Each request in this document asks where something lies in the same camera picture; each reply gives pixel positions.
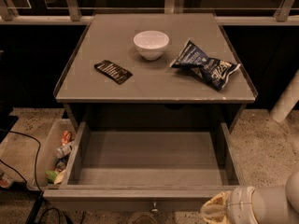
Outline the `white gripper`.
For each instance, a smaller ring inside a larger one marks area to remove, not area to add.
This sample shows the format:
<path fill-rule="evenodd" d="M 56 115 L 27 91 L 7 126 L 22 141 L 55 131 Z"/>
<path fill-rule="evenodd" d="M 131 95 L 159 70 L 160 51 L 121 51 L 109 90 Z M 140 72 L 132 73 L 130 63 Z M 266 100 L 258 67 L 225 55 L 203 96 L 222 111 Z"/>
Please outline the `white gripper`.
<path fill-rule="evenodd" d="M 258 224 L 252 208 L 254 187 L 237 187 L 215 195 L 203 204 L 200 214 L 206 224 Z"/>

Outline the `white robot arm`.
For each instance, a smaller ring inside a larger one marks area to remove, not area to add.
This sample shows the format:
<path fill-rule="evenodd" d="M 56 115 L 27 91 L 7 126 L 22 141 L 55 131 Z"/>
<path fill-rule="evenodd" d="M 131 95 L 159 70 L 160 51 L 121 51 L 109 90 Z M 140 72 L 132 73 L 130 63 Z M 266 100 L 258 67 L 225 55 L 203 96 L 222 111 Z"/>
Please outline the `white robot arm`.
<path fill-rule="evenodd" d="M 271 111 L 242 114 L 233 152 L 245 184 L 201 207 L 206 224 L 299 224 L 298 97 L 299 71 Z"/>

